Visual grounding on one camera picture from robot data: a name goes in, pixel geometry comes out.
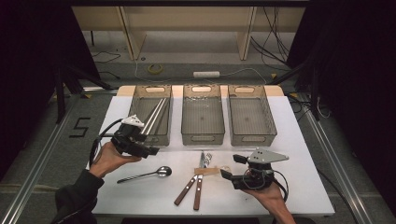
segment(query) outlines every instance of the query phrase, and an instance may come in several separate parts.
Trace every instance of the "black sleeve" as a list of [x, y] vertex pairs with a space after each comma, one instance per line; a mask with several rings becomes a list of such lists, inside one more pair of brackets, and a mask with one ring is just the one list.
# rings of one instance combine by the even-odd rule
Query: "black sleeve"
[[64, 186], [55, 193], [57, 215], [51, 223], [96, 223], [92, 209], [96, 206], [99, 188], [105, 181], [83, 170], [74, 185]]

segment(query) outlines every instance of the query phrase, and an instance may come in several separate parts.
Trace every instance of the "cable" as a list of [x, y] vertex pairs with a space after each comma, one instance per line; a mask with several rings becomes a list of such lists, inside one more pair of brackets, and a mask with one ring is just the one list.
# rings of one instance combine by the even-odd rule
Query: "cable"
[[112, 128], [115, 124], [117, 124], [117, 123], [119, 123], [119, 122], [121, 122], [121, 121], [122, 121], [122, 119], [117, 119], [116, 121], [112, 122], [110, 125], [108, 125], [107, 128], [105, 128], [105, 129], [102, 131], [101, 134], [99, 134], [99, 135], [95, 138], [95, 140], [93, 140], [92, 148], [91, 148], [91, 153], [90, 153], [90, 167], [91, 167], [92, 164], [93, 164], [93, 159], [95, 158], [95, 155], [96, 155], [96, 153], [97, 153], [97, 151], [98, 151], [99, 146], [101, 146], [100, 144], [101, 144], [101, 141], [102, 141], [103, 136], [106, 134], [106, 132], [107, 132], [108, 130], [110, 130], [110, 128]]
[[329, 110], [329, 114], [323, 115], [323, 113], [320, 111], [320, 108], [319, 108], [319, 102], [320, 102], [320, 97], [318, 98], [318, 103], [317, 103], [317, 109], [318, 109], [319, 114], [320, 114], [323, 118], [328, 119], [328, 118], [330, 117], [330, 114], [332, 113], [332, 111]]
[[[207, 81], [207, 82], [210, 82], [210, 83], [214, 83], [214, 84], [228, 85], [228, 83], [219, 83], [219, 82], [215, 82], [215, 81], [212, 81], [212, 80], [209, 80], [209, 79], [206, 79], [206, 78], [196, 78], [196, 77], [193, 77], [193, 78], [169, 78], [169, 79], [165, 79], [165, 80], [150, 80], [150, 79], [146, 79], [146, 78], [142, 78], [142, 77], [138, 77], [137, 76], [137, 66], [138, 66], [137, 60], [134, 60], [134, 63], [136, 64], [136, 67], [134, 69], [134, 77], [136, 77], [137, 79], [143, 80], [143, 81], [147, 81], [147, 82], [162, 83], [162, 82], [167, 82], [167, 81], [172, 81], [172, 80], [182, 80], [182, 81], [204, 80], [204, 81]], [[240, 70], [238, 70], [236, 72], [232, 72], [232, 73], [225, 74], [225, 75], [220, 75], [220, 76], [221, 77], [227, 77], [227, 76], [231, 76], [231, 75], [234, 75], [236, 73], [240, 73], [240, 72], [246, 71], [246, 70], [254, 71], [264, 81], [264, 85], [267, 84], [267, 81], [265, 80], [265, 78], [257, 70], [255, 70], [254, 68], [243, 68], [243, 69], [240, 69]]]
[[282, 42], [282, 40], [280, 38], [280, 34], [279, 34], [278, 30], [277, 30], [277, 26], [279, 25], [279, 20], [277, 19], [278, 18], [278, 13], [279, 13], [279, 7], [274, 7], [274, 22], [273, 22], [272, 25], [271, 25], [270, 19], [268, 17], [268, 14], [267, 14], [267, 12], [265, 10], [265, 7], [263, 8], [263, 10], [264, 10], [265, 17], [267, 18], [268, 24], [270, 25], [270, 28], [271, 28], [270, 34], [271, 33], [274, 34], [274, 37], [276, 38], [276, 43], [277, 43], [277, 48], [279, 50], [279, 53], [282, 56], [283, 60], [285, 60], [283, 54], [286, 55], [287, 57], [289, 57], [288, 56], [289, 50], [283, 44], [283, 42]]
[[329, 177], [327, 177], [325, 174], [323, 174], [323, 172], [321, 172], [318, 168], [317, 168], [317, 171], [318, 171], [318, 173], [319, 173], [320, 175], [322, 175], [322, 176], [327, 180], [327, 182], [329, 182], [329, 183], [332, 185], [332, 187], [335, 189], [335, 191], [337, 191], [337, 193], [340, 195], [341, 199], [342, 199], [342, 200], [344, 201], [344, 203], [346, 204], [346, 207], [348, 208], [350, 214], [352, 215], [353, 220], [355, 221], [356, 224], [359, 224], [359, 221], [358, 221], [358, 219], [356, 218], [355, 214], [353, 213], [352, 207], [351, 207], [351, 205], [349, 204], [349, 202], [347, 201], [346, 196], [341, 192], [340, 189], [338, 189], [338, 188], [334, 185], [334, 183], [330, 180]]
[[121, 77], [116, 76], [115, 74], [113, 74], [111, 72], [99, 72], [99, 73], [107, 73], [107, 74], [110, 74], [111, 76], [115, 77], [116, 79], [121, 79]]
[[278, 59], [273, 53], [271, 53], [270, 51], [268, 51], [267, 49], [264, 49], [262, 46], [260, 46], [259, 43], [257, 43], [257, 41], [251, 37], [251, 43], [252, 43], [252, 47], [257, 50], [261, 55], [262, 55], [262, 62], [264, 63], [265, 66], [270, 67], [270, 68], [274, 68], [276, 70], [280, 70], [280, 71], [286, 71], [289, 72], [290, 69], [282, 69], [282, 68], [277, 68], [277, 67], [273, 67], [271, 65], [269, 65], [268, 63], [265, 62], [263, 56], [268, 57], [268, 58], [272, 58], [272, 59], [276, 59], [277, 61], [283, 63], [286, 65], [285, 62], [283, 62], [282, 60]]
[[110, 53], [110, 52], [107, 52], [107, 51], [100, 51], [100, 52], [97, 53], [97, 54], [93, 54], [92, 57], [94, 58], [94, 57], [98, 56], [98, 55], [101, 54], [101, 53], [106, 53], [106, 54], [110, 54], [110, 55], [116, 55], [116, 57], [113, 58], [113, 59], [104, 61], [104, 62], [96, 62], [96, 63], [108, 63], [108, 62], [111, 62], [111, 61], [114, 61], [114, 60], [118, 59], [118, 58], [121, 56], [120, 54], [117, 54], [117, 53]]
[[289, 97], [291, 100], [293, 100], [293, 102], [290, 102], [290, 104], [298, 104], [298, 105], [300, 106], [300, 109], [299, 109], [298, 111], [293, 111], [294, 114], [300, 113], [300, 112], [303, 110], [303, 106], [306, 106], [306, 107], [308, 107], [308, 108], [311, 106], [311, 103], [310, 103], [310, 102], [303, 102], [303, 101], [300, 101], [300, 100], [297, 99], [296, 97], [292, 96], [292, 95], [291, 95], [292, 93], [296, 93], [296, 92], [288, 92], [288, 93], [285, 93], [285, 95], [286, 95], [287, 97]]
[[244, 68], [244, 69], [238, 70], [238, 71], [236, 71], [236, 72], [229, 73], [229, 74], [225, 74], [225, 75], [220, 75], [220, 76], [221, 76], [221, 77], [227, 77], [227, 76], [231, 76], [231, 75], [234, 75], [234, 74], [236, 74], [236, 73], [240, 73], [240, 72], [246, 71], [246, 70], [253, 70], [253, 71], [254, 71], [255, 73], [257, 73], [257, 75], [259, 75], [259, 77], [264, 81], [264, 85], [267, 84], [267, 81], [265, 80], [265, 78], [262, 77], [262, 75], [261, 75], [257, 70], [255, 70], [254, 68]]
[[279, 175], [281, 175], [283, 177], [283, 179], [285, 180], [286, 189], [276, 179], [274, 179], [273, 181], [283, 190], [283, 193], [284, 193], [283, 200], [286, 202], [288, 200], [288, 197], [289, 197], [289, 183], [288, 183], [288, 180], [279, 171], [274, 170], [274, 172], [279, 174]]
[[300, 121], [300, 119], [302, 119], [303, 116], [304, 116], [306, 113], [308, 113], [308, 111], [310, 111], [310, 110], [311, 110], [311, 108], [307, 109], [307, 110], [297, 119], [297, 122]]

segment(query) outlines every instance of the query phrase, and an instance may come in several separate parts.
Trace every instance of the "table surface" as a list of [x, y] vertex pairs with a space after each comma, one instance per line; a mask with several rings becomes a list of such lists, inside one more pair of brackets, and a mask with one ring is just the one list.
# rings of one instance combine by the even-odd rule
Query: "table surface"
[[[123, 217], [251, 217], [268, 215], [268, 211], [250, 195], [233, 189], [230, 181], [220, 174], [204, 177], [199, 211], [192, 209], [195, 186], [179, 206], [174, 200], [193, 176], [198, 167], [201, 151], [210, 152], [213, 159], [209, 167], [228, 166], [234, 175], [243, 174], [247, 166], [233, 161], [233, 154], [249, 156], [255, 147], [231, 146], [226, 97], [222, 97], [226, 133], [221, 146], [184, 146], [181, 141], [182, 97], [177, 95], [182, 87], [173, 87], [174, 102], [171, 124], [171, 143], [161, 147], [156, 156], [148, 156], [140, 162], [129, 163], [108, 174], [105, 184], [99, 189], [95, 214]], [[275, 170], [288, 180], [290, 196], [287, 201], [294, 215], [329, 216], [334, 213], [332, 204], [324, 189], [315, 165], [309, 154], [300, 128], [285, 96], [268, 96], [277, 129], [277, 136], [271, 150], [290, 157], [288, 161], [272, 163]], [[128, 115], [132, 102], [131, 96], [115, 96], [106, 113], [102, 130], [111, 122]], [[109, 133], [116, 131], [113, 127]], [[131, 175], [141, 175], [167, 165], [173, 170], [168, 177], [150, 175], [140, 179], [117, 184], [117, 180]], [[276, 178], [285, 185], [280, 175]]]

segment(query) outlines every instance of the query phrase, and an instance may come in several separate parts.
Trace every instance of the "knife handle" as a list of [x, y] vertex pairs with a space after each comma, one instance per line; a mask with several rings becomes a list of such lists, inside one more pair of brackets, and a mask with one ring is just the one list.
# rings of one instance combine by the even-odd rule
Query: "knife handle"
[[189, 192], [189, 189], [191, 188], [192, 184], [195, 182], [196, 176], [194, 176], [189, 183], [186, 185], [186, 187], [181, 191], [181, 193], [178, 195], [178, 197], [175, 199], [174, 204], [179, 205], [181, 201], [183, 200], [184, 196], [186, 196], [187, 192]]
[[197, 182], [197, 190], [195, 191], [195, 200], [194, 200], [194, 210], [199, 210], [199, 205], [201, 202], [201, 192], [202, 192], [202, 181], [204, 179], [200, 176]]

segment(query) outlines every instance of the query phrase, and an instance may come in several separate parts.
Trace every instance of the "metal spoon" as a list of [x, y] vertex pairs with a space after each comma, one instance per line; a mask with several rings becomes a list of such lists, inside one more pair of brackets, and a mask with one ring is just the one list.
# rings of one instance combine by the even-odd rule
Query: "metal spoon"
[[[162, 166], [162, 167], [158, 168], [158, 170], [156, 170], [155, 172], [147, 173], [144, 175], [154, 175], [154, 174], [157, 174], [159, 176], [169, 176], [172, 174], [172, 169], [169, 166]], [[136, 178], [144, 176], [144, 175], [134, 175], [134, 176], [130, 176], [127, 178], [123, 178], [123, 179], [117, 181], [117, 184], [123, 183], [128, 180], [136, 179]]]

